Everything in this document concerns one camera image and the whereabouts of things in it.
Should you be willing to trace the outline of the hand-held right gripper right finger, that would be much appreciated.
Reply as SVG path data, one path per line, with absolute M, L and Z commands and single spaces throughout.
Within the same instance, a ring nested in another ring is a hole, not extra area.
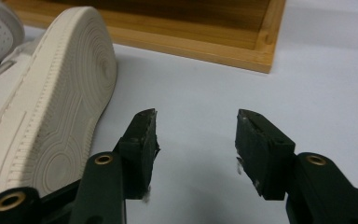
M 290 224 L 358 224 L 358 188 L 323 155 L 296 144 L 264 116 L 241 109 L 235 147 L 243 171 L 267 201 L 286 201 Z

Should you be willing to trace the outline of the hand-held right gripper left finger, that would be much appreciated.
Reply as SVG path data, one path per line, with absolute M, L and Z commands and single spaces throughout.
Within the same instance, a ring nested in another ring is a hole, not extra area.
M 137 113 L 111 151 L 89 158 L 76 194 L 69 224 L 126 224 L 126 201 L 149 192 L 159 152 L 157 111 Z

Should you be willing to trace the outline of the wooden shoe rack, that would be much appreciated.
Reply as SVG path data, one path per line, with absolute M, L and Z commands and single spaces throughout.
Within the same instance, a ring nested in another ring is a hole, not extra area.
M 3 0 L 46 28 L 69 7 L 96 7 L 116 44 L 269 73 L 286 0 Z

